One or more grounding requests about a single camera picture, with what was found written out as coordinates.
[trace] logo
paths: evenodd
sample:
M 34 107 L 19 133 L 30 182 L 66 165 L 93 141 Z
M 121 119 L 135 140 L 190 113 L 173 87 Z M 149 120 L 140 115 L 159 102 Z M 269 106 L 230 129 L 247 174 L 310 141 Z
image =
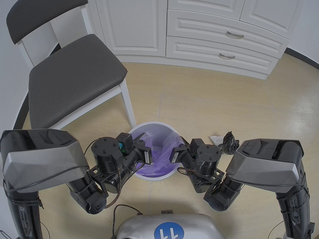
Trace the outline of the logo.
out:
M 154 231 L 155 239 L 183 239 L 184 229 L 174 222 L 165 222 Z

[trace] gray chair seat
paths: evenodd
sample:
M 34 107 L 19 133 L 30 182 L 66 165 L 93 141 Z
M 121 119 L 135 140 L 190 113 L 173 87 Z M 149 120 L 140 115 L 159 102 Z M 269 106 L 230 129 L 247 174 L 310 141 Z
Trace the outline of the gray chair seat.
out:
M 119 85 L 126 68 L 94 34 L 58 50 L 29 76 L 31 128 L 49 128 Z

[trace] white trash can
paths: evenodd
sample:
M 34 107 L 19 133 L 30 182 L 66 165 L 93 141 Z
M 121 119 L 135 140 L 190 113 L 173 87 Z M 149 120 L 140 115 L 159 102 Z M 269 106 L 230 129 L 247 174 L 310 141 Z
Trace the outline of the white trash can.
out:
M 144 133 L 144 132 L 150 132 L 152 133 L 153 137 L 153 146 L 163 146 L 163 141 L 169 136 L 170 133 L 175 132 L 178 134 L 178 132 L 171 127 L 170 125 L 167 125 L 163 122 L 158 121 L 149 121 L 142 124 L 137 125 L 133 129 L 129 131 L 130 134 L 133 133 Z M 180 166 L 180 163 L 176 163 L 176 165 L 172 166 L 173 169 L 168 172 L 167 174 L 160 176 L 160 177 L 147 177 L 141 174 L 138 174 L 138 171 L 134 174 L 137 177 L 148 180 L 148 181 L 159 181 L 163 180 L 167 177 L 170 177 L 173 173 L 177 171 L 177 168 Z

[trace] drawer handle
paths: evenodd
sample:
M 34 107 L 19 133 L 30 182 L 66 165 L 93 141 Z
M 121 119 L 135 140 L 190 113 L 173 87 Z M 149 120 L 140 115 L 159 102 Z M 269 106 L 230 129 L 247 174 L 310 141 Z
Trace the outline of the drawer handle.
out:
M 234 36 L 234 37 L 238 37 L 238 38 L 244 38 L 244 35 L 239 35 L 239 34 L 233 34 L 233 33 L 230 33 L 229 31 L 227 31 L 227 34 L 231 35 L 231 36 Z
M 231 58 L 231 59 L 235 58 L 235 56 L 232 56 L 232 57 L 231 57 L 231 56 L 226 56 L 226 55 L 223 55 L 223 54 L 221 54 L 221 53 L 220 53 L 219 55 L 220 55 L 221 57 L 223 57 L 223 58 Z

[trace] white chair frame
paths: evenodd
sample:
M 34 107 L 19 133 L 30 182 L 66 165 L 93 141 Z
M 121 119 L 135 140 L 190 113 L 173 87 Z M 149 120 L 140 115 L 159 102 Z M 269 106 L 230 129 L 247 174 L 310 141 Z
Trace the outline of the white chair frame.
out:
M 91 27 L 90 20 L 89 20 L 89 15 L 87 13 L 87 7 L 86 7 L 86 5 L 82 5 L 82 6 L 80 6 L 80 8 L 81 8 L 82 17 L 83 17 L 83 20 L 85 23 L 85 27 L 86 27 L 86 32 L 87 32 L 87 34 L 93 34 L 92 27 Z M 20 40 L 17 43 L 17 45 L 22 53 L 23 58 L 25 59 L 27 65 L 28 65 L 28 67 L 31 70 L 34 67 L 34 65 L 30 59 L 29 54 L 26 51 L 26 48 L 23 44 L 23 41 Z M 102 104 L 103 102 L 109 100 L 110 98 L 116 96 L 119 93 L 121 93 L 121 95 L 122 95 L 130 125 L 132 128 L 135 127 L 136 120 L 135 120 L 135 116 L 134 116 L 134 112 L 133 112 L 133 107 L 132 107 L 129 91 L 127 89 L 126 80 L 124 79 L 119 85 L 113 87 L 109 91 L 101 94 L 97 98 L 93 99 L 92 101 L 90 101 L 90 102 L 86 103 L 85 105 L 81 106 L 80 108 L 76 109 L 74 112 L 72 112 L 69 115 L 67 115 L 66 117 L 62 118 L 58 123 L 51 126 L 50 128 L 53 128 L 53 129 L 63 128 L 64 126 L 66 126 L 69 123 L 71 123 L 72 121 L 74 121 L 76 118 L 82 116 L 83 114 L 87 113 L 91 109 L 95 108 L 96 106 Z

